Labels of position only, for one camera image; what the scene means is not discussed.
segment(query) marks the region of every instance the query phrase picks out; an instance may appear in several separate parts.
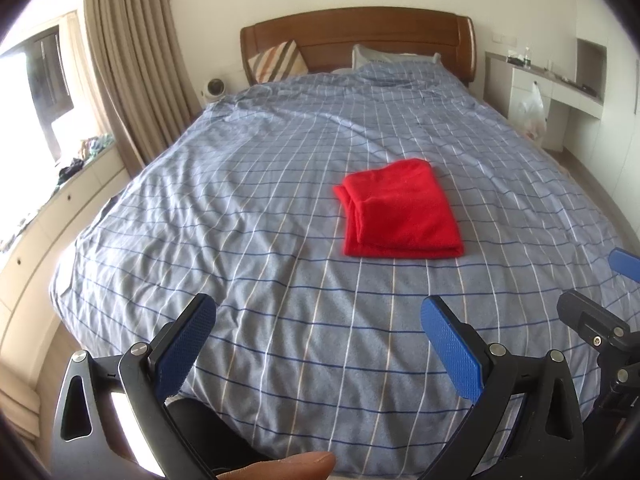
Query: red towel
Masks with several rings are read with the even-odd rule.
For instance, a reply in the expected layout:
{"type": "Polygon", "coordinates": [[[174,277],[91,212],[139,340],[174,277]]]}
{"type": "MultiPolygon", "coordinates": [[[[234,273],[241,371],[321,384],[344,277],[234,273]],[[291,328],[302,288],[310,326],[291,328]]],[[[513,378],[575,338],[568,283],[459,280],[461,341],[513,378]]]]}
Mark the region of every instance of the red towel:
{"type": "Polygon", "coordinates": [[[464,253],[447,197],[425,160],[350,174],[334,193],[347,212],[347,256],[429,259],[464,253]]]}

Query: metal screw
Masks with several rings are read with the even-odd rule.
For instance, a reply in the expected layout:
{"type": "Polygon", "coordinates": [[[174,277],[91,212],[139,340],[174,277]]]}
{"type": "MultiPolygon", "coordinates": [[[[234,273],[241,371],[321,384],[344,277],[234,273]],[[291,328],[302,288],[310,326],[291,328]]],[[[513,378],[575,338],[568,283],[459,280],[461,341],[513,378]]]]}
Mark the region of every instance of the metal screw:
{"type": "Polygon", "coordinates": [[[133,355],[142,355],[142,354],[146,354],[147,349],[148,349],[148,345],[146,343],[136,343],[131,347],[131,353],[133,355]]]}
{"type": "Polygon", "coordinates": [[[489,345],[489,352],[491,352],[496,357],[502,357],[507,353],[507,349],[500,343],[492,343],[491,345],[489,345]]]}
{"type": "Polygon", "coordinates": [[[78,350],[71,356],[71,360],[75,363],[81,363],[86,358],[86,350],[78,350]]]}
{"type": "Polygon", "coordinates": [[[551,359],[553,361],[555,361],[556,363],[561,363],[562,361],[564,361],[564,355],[562,354],[561,351],[559,350],[552,350],[549,354],[549,356],[551,357],[551,359]]]}
{"type": "Polygon", "coordinates": [[[618,370],[618,380],[621,383],[626,383],[629,380],[629,372],[624,368],[620,368],[620,370],[618,370]]]}

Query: blue rubber pad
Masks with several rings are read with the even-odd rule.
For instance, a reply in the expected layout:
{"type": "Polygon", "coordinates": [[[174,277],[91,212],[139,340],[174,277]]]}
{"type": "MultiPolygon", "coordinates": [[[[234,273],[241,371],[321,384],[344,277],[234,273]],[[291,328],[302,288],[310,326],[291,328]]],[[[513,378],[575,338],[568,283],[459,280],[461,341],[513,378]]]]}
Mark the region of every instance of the blue rubber pad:
{"type": "Polygon", "coordinates": [[[616,247],[609,254],[611,270],[640,283],[640,258],[616,247]]]}
{"type": "Polygon", "coordinates": [[[458,395],[476,403],[482,394],[482,367],[434,299],[422,302],[420,321],[458,395]]]}
{"type": "Polygon", "coordinates": [[[180,391],[215,324],[216,302],[207,296],[156,366],[154,393],[160,402],[180,391]]]}

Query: white plastic bag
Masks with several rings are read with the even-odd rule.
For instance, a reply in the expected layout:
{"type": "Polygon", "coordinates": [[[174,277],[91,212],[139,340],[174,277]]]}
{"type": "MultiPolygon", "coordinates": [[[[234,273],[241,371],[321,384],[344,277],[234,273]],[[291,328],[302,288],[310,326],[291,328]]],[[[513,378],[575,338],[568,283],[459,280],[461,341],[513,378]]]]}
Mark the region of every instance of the white plastic bag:
{"type": "Polygon", "coordinates": [[[530,139],[537,147],[542,147],[546,135],[545,105],[542,103],[540,88],[534,82],[530,94],[518,104],[516,130],[530,139]]]}

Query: hand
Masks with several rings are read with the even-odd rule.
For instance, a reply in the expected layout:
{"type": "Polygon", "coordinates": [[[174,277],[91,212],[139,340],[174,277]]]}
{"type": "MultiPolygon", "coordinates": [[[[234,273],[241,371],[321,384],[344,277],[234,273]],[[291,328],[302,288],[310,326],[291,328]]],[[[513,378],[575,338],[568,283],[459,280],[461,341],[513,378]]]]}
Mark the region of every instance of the hand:
{"type": "Polygon", "coordinates": [[[256,462],[218,475],[220,480],[326,480],[335,467],[333,453],[314,451],[283,460],[256,462]]]}

